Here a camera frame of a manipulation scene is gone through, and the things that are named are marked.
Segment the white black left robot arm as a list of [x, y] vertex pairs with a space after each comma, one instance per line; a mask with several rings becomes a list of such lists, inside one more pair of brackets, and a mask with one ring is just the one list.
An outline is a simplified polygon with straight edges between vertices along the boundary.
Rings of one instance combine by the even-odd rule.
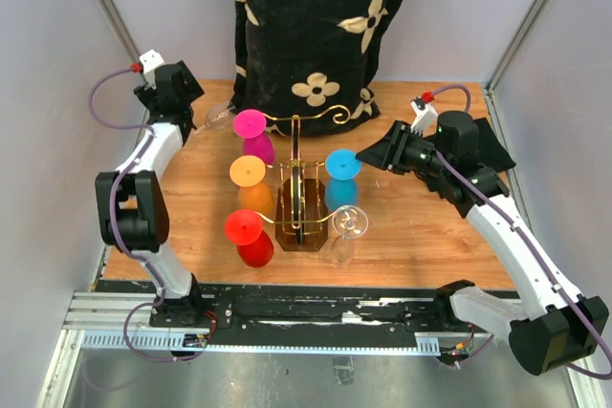
[[152, 279], [156, 298], [150, 325], [191, 328], [203, 320], [205, 304], [195, 276], [169, 243], [160, 179], [195, 131], [191, 105], [204, 91], [184, 62], [167, 63], [154, 50], [129, 70], [144, 78], [134, 94], [148, 120], [139, 125], [142, 139], [130, 156], [95, 179], [100, 234]]

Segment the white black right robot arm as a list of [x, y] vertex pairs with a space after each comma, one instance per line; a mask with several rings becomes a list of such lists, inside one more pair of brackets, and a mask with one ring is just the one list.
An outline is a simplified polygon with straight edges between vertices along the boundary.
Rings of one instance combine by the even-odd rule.
[[465, 280], [439, 288], [433, 319], [440, 329], [453, 332], [470, 323], [501, 338], [534, 376], [560, 366], [596, 376], [576, 363], [595, 350], [611, 355], [601, 336], [609, 309], [600, 297], [584, 296], [536, 240], [509, 188], [481, 161], [479, 129], [469, 113], [442, 113], [433, 140], [396, 120], [357, 158], [397, 175], [412, 172], [433, 179], [435, 191], [480, 233], [514, 282], [518, 305]]

